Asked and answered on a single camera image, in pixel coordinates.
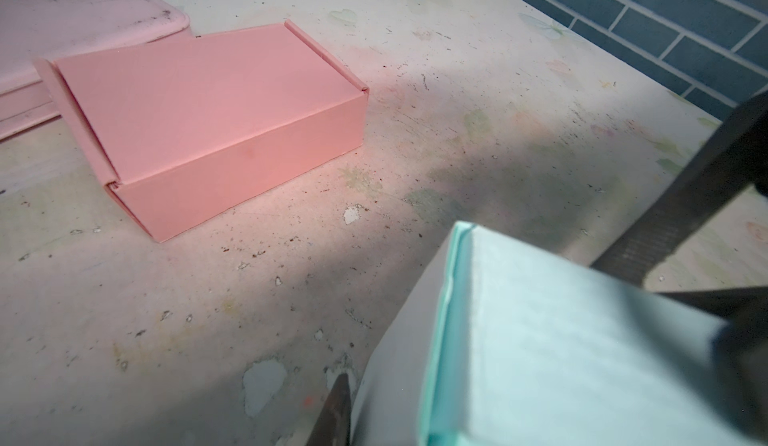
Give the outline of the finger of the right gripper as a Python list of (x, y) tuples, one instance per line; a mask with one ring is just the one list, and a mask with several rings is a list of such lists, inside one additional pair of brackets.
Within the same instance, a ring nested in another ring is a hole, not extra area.
[(717, 375), (741, 410), (746, 430), (767, 432), (767, 288), (664, 292), (664, 297), (719, 316), (712, 342)]
[(734, 108), (674, 182), (592, 264), (640, 286), (743, 190), (767, 194), (767, 96)]

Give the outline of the pink paper box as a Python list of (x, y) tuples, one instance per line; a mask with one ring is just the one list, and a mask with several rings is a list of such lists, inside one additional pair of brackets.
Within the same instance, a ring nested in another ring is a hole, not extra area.
[(368, 87), (293, 22), (34, 66), (106, 192), (158, 242), (363, 141)]

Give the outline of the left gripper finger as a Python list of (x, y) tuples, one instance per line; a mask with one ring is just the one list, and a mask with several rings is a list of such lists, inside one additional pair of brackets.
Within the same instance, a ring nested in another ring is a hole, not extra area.
[(349, 375), (340, 374), (319, 413), (306, 446), (349, 446), (351, 437), (351, 390)]

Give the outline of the light blue paper box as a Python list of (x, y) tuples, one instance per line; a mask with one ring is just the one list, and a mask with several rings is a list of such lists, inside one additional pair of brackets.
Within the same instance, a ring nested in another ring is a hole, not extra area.
[(457, 222), (375, 348), (356, 445), (750, 445), (723, 320)]

